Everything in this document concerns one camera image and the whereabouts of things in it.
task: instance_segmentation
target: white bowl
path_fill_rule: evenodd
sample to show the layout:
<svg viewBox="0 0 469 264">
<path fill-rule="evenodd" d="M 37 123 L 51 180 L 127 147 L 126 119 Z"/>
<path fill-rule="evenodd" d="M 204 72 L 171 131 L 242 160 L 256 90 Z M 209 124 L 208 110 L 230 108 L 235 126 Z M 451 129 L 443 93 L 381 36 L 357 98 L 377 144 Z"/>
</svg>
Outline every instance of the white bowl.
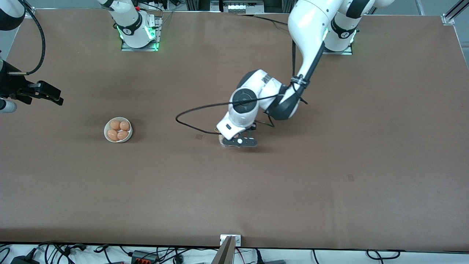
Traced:
<svg viewBox="0 0 469 264">
<path fill-rule="evenodd" d="M 107 132 L 109 130 L 111 130 L 111 126 L 109 125 L 111 123 L 111 121 L 113 120 L 117 120 L 119 122 L 122 122 L 122 121 L 127 121 L 129 124 L 130 124 L 130 129 L 129 129 L 129 134 L 127 135 L 127 137 L 125 137 L 123 140 L 118 140 L 118 141 L 113 141 L 111 140 L 108 136 L 107 136 Z M 130 123 L 129 120 L 127 120 L 127 118 L 123 118 L 123 117 L 114 117 L 113 119 L 109 120 L 109 122 L 107 122 L 106 126 L 104 127 L 104 136 L 106 137 L 106 139 L 112 143 L 124 143 L 125 141 L 128 141 L 128 139 L 130 139 L 130 137 L 132 136 L 132 124 Z"/>
</svg>

